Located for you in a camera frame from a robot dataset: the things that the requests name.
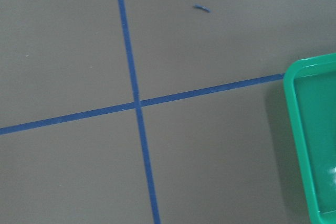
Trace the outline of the blue tape scrap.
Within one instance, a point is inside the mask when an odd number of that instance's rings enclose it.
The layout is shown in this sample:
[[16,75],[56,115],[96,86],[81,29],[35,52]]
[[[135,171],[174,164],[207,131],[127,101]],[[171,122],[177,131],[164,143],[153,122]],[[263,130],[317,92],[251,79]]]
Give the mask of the blue tape scrap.
[[211,12],[211,10],[210,10],[209,8],[207,8],[207,7],[205,7],[205,6],[202,6],[202,5],[197,5],[197,4],[195,4],[195,5],[193,6],[193,8],[194,8],[194,9],[202,10],[202,11],[207,12],[207,13],[210,13],[210,12]]

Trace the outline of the green plastic tray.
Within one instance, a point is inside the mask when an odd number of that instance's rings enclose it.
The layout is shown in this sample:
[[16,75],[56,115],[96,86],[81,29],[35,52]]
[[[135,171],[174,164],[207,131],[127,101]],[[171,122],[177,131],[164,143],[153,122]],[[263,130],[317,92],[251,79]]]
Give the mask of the green plastic tray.
[[311,223],[335,223],[335,54],[301,59],[284,91]]

